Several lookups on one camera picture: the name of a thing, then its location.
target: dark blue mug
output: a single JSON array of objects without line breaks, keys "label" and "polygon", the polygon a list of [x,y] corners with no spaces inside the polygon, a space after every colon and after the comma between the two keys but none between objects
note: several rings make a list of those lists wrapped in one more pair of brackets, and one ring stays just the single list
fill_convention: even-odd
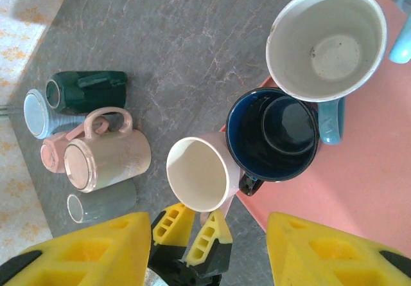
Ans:
[{"label": "dark blue mug", "polygon": [[245,171],[239,189],[254,195],[264,181],[297,177],[314,160],[320,136],[316,110],[277,88],[249,91],[232,106],[226,138]]}]

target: stone surface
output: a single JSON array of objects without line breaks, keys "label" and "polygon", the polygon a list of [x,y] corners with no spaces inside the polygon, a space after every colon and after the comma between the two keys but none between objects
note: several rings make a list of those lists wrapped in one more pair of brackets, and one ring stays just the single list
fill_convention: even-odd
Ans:
[{"label": "stone surface", "polygon": [[[265,41],[289,1],[65,0],[12,102],[21,107],[28,89],[44,87],[57,71],[125,71],[126,108],[153,152],[147,173],[134,178],[134,209],[154,218],[177,201],[166,179],[172,144],[218,130],[232,103],[267,77]],[[74,191],[67,177],[42,166],[41,141],[22,114],[11,119],[52,234],[84,227],[67,213]],[[272,285],[265,234],[238,199],[227,221],[234,245],[222,285]]]}]

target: pink tray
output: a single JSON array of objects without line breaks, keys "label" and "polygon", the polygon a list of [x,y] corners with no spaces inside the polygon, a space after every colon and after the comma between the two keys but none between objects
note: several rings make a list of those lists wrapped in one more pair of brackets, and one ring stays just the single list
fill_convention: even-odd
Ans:
[{"label": "pink tray", "polygon": [[[391,49],[406,15],[377,0],[389,23]],[[275,86],[267,78],[262,87]],[[345,134],[322,145],[302,175],[238,193],[259,225],[280,211],[395,247],[411,256],[411,63],[387,56],[377,73],[347,97]]]}]

